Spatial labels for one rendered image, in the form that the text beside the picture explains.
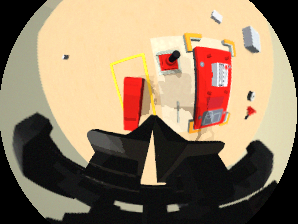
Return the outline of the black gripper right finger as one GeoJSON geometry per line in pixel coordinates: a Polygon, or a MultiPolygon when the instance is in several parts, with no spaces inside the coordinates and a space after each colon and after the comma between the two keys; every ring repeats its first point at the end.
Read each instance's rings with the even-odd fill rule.
{"type": "Polygon", "coordinates": [[[158,116],[154,116],[153,123],[154,155],[156,155],[157,183],[166,183],[166,177],[176,171],[181,161],[189,156],[210,155],[218,153],[225,147],[221,140],[216,141],[190,141],[174,132],[169,124],[158,116]]]}

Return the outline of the small white block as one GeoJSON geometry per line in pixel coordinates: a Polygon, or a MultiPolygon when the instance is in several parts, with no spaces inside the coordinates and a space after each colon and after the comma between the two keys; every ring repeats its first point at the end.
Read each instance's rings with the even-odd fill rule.
{"type": "Polygon", "coordinates": [[[214,20],[214,22],[218,23],[218,26],[220,26],[221,22],[222,22],[222,16],[221,14],[218,14],[218,12],[214,11],[212,12],[212,14],[210,14],[210,18],[212,18],[212,20],[214,20]]]}

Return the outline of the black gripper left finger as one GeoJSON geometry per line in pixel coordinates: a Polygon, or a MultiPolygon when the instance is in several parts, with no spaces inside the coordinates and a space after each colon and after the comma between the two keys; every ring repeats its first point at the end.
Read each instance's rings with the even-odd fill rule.
{"type": "Polygon", "coordinates": [[[126,133],[106,132],[102,129],[90,129],[86,133],[86,137],[88,137],[94,152],[104,152],[108,155],[138,161],[137,176],[141,176],[142,181],[142,172],[144,172],[146,164],[153,123],[154,115],[150,115],[148,119],[142,121],[140,127],[128,135],[126,133]]]}

